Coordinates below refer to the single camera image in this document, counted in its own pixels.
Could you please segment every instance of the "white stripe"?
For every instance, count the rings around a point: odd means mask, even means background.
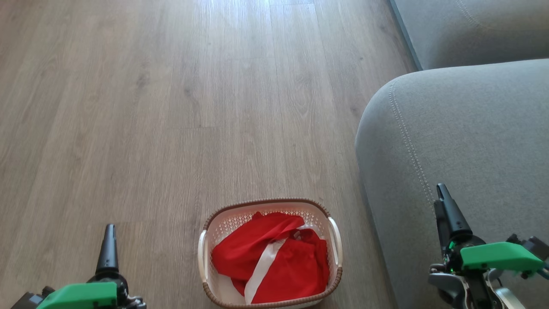
[[[261,257],[255,266],[254,273],[251,275],[250,280],[248,280],[248,283],[246,283],[246,287],[244,288],[244,299],[246,300],[246,305],[251,304],[259,285],[263,281],[263,278],[265,278],[271,264],[275,261],[278,250],[280,250],[285,242],[286,239],[282,239],[268,244],[261,254]]]

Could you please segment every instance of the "red fabric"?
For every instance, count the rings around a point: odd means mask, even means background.
[[[244,287],[254,272],[263,250],[272,241],[287,238],[290,232],[305,224],[303,218],[284,213],[263,216],[257,212],[230,233],[211,253],[217,272],[231,277],[234,287],[244,296]]]
[[[326,241],[313,230],[297,230],[303,218],[284,213],[252,220],[229,234],[212,250],[212,262],[220,274],[231,277],[244,296],[244,288],[265,247],[286,239],[257,289],[252,303],[274,302],[312,296],[324,292],[329,268]]]
[[[291,236],[278,251],[253,304],[308,297],[326,289],[330,276],[326,241],[311,229],[299,234],[301,240]]]

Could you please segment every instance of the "laminate flooring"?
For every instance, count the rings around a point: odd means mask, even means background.
[[[362,111],[413,70],[386,0],[2,0],[0,308],[85,282],[107,223],[149,308],[215,308],[216,209],[306,197],[339,225],[316,308],[395,307],[360,190]]]

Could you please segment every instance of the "laundry basket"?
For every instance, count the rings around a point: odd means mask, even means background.
[[[230,279],[217,273],[211,261],[212,249],[227,235],[251,220],[254,213],[282,212],[303,217],[305,225],[317,231],[328,247],[330,277],[326,290],[300,299],[246,305],[243,298],[225,292]],[[341,236],[330,213],[321,205],[304,198],[277,198],[239,203],[220,209],[206,220],[198,241],[198,268],[206,295],[223,308],[305,308],[319,303],[337,288],[343,272]]]

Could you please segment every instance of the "green bracket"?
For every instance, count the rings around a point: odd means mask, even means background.
[[[544,267],[544,262],[521,245],[511,242],[494,242],[460,251],[462,269],[496,268],[504,271],[535,273]]]
[[[37,309],[116,308],[116,283],[69,284],[51,293]]]

